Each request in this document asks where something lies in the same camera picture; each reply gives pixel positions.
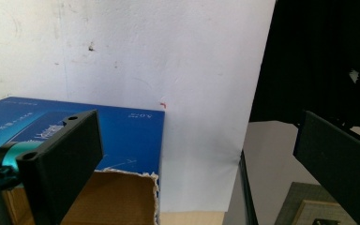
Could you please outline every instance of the framed object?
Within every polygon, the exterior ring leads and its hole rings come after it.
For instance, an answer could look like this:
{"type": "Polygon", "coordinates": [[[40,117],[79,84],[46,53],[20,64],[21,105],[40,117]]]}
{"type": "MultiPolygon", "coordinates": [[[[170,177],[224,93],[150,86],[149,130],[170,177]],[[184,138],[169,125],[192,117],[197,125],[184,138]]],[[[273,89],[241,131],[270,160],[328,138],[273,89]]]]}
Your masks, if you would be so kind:
{"type": "Polygon", "coordinates": [[[356,225],[336,202],[303,200],[292,225],[356,225]]]}

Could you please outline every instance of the blue cardboard box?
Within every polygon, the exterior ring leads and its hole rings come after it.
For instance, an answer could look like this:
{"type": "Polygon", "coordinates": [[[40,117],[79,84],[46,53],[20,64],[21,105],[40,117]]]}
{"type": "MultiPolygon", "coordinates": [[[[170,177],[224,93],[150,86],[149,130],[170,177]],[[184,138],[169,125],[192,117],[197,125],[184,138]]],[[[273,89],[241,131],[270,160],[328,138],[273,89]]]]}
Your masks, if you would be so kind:
{"type": "MultiPolygon", "coordinates": [[[[6,142],[43,142],[63,126],[62,119],[89,110],[98,111],[104,157],[97,170],[104,172],[95,172],[63,224],[125,221],[127,216],[141,224],[155,224],[164,112],[8,97],[0,100],[0,146],[6,142]],[[153,201],[150,196],[139,196],[144,192],[155,192],[153,201]],[[147,208],[154,209],[153,215],[147,208]]],[[[15,188],[7,195],[11,196],[13,223],[27,224],[29,217],[15,221],[29,214],[23,207],[23,191],[15,188]]]]}

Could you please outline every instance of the black fabric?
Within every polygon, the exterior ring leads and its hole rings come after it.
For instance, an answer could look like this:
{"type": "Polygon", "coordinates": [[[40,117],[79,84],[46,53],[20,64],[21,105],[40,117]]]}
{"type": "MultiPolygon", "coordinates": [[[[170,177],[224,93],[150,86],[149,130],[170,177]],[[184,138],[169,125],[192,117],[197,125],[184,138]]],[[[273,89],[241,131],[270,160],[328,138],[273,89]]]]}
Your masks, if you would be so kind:
{"type": "Polygon", "coordinates": [[[250,122],[298,124],[303,110],[360,127],[360,1],[278,0],[250,122]]]}

